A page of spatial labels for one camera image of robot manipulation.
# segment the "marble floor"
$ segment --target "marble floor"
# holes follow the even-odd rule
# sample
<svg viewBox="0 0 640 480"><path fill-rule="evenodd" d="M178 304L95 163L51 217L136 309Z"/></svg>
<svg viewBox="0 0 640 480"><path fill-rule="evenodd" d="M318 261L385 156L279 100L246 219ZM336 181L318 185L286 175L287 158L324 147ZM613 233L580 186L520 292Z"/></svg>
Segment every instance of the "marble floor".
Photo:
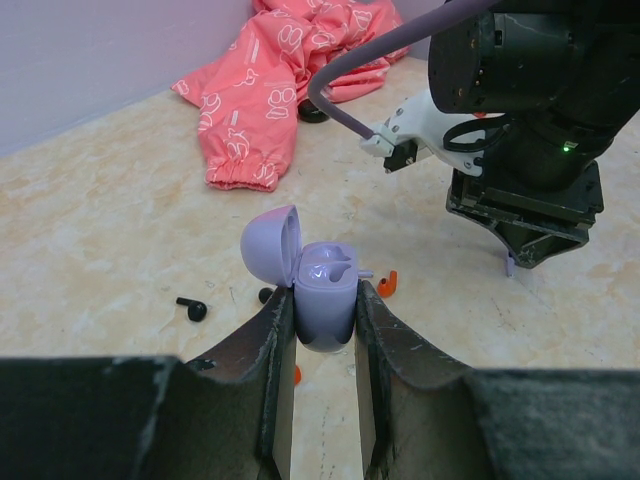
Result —
<svg viewBox="0 0 640 480"><path fill-rule="evenodd" d="M344 108L384 119L425 87L405 59ZM600 161L605 212L581 250L504 274L489 233L444 208L451 169L434 158L393 175L335 122L301 125L271 194L207 188L198 110L166 92L0 160L0 355L172 354L189 360L260 308L242 229L294 203L305 243L358 249L388 305L472 366L640 366L640 118ZM205 301L190 323L178 295ZM361 476L353 344L298 348L292 478Z"/></svg>

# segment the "light purple wall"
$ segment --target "light purple wall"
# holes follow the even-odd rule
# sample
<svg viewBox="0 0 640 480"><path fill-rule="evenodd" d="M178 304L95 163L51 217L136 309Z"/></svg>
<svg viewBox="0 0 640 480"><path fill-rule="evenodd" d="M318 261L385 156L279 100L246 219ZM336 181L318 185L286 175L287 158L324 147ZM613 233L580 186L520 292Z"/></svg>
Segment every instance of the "light purple wall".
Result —
<svg viewBox="0 0 640 480"><path fill-rule="evenodd" d="M0 156L169 87L249 0L0 0Z"/></svg>
<svg viewBox="0 0 640 480"><path fill-rule="evenodd" d="M444 0L394 0L396 8L405 21L413 20L444 3ZM429 39L411 47L411 56L426 60L429 56Z"/></svg>

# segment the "earbud case lid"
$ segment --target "earbud case lid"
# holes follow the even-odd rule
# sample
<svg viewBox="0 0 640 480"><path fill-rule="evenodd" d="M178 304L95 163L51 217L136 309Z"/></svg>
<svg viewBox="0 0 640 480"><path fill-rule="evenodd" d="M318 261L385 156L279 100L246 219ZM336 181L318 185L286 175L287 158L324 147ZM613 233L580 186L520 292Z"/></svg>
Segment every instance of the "earbud case lid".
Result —
<svg viewBox="0 0 640 480"><path fill-rule="evenodd" d="M240 239L242 260L259 280L291 287L302 252L300 219L295 205L277 208L254 218Z"/></svg>

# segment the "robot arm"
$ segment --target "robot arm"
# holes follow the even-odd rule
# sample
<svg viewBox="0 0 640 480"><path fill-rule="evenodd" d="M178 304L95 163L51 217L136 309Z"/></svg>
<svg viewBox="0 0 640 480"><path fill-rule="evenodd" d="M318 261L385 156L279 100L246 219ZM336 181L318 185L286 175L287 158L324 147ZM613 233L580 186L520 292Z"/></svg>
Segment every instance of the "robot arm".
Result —
<svg viewBox="0 0 640 480"><path fill-rule="evenodd" d="M451 165L447 210L494 233L521 267L584 246L604 209L595 159L640 109L637 6L629 0L486 5L433 36L429 89L384 124L353 128L363 136L361 147L384 158L387 173L431 154ZM362 54L373 56L375 42ZM325 111L334 116L335 109ZM502 116L473 122L478 111ZM356 122L336 119L349 128Z"/></svg>

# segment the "earbud case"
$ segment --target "earbud case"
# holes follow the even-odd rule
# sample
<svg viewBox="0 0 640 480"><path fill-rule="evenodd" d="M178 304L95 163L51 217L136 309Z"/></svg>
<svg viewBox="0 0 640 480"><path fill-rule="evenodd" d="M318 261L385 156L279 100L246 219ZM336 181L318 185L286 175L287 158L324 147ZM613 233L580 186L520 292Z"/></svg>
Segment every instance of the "earbud case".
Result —
<svg viewBox="0 0 640 480"><path fill-rule="evenodd" d="M358 294L358 258L352 246L316 242L303 248L298 211L290 205L252 220L240 249L253 276L293 288L295 330L303 345L333 352L349 341Z"/></svg>

